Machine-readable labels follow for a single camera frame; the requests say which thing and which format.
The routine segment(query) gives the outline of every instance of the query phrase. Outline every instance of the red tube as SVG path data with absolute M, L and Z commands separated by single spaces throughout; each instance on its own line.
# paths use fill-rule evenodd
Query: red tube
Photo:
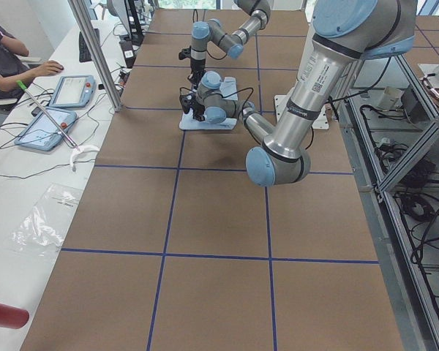
M 29 313 L 25 309 L 17 309 L 0 303 L 0 327 L 19 329 L 29 320 Z

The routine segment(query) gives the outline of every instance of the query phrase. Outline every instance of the clear plastic bag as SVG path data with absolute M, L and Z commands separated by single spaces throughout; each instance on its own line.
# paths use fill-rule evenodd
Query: clear plastic bag
M 5 247 L 32 257 L 55 259 L 82 194 L 83 190 L 69 186 L 49 186 L 29 215 L 5 241 Z

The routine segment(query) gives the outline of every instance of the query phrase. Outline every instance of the tablet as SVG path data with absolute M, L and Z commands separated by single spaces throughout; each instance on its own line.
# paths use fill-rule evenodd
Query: tablet
M 94 92 L 92 75 L 68 75 L 60 77 L 49 107 L 81 108 L 85 107 Z
M 54 107 L 47 107 L 53 119 L 68 132 L 75 124 L 76 113 L 70 110 L 61 110 Z M 50 151 L 63 140 L 60 130 L 41 111 L 32 122 L 15 139 L 15 145 L 24 148 L 33 148 L 41 151 Z

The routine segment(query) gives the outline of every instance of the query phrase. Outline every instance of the person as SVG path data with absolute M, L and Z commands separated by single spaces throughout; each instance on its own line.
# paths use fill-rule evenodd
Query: person
M 29 50 L 23 42 L 0 26 L 0 99 L 19 99 L 23 95 L 17 80 L 29 86 L 36 77 L 56 75 L 64 69 L 57 61 L 46 61 L 29 69 L 16 55 L 28 56 Z

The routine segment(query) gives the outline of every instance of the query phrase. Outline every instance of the person's hand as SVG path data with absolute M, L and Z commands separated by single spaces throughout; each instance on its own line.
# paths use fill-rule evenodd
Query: person's hand
M 57 61 L 46 61 L 40 66 L 33 68 L 36 77 L 46 75 L 57 75 L 64 70 L 64 67 Z

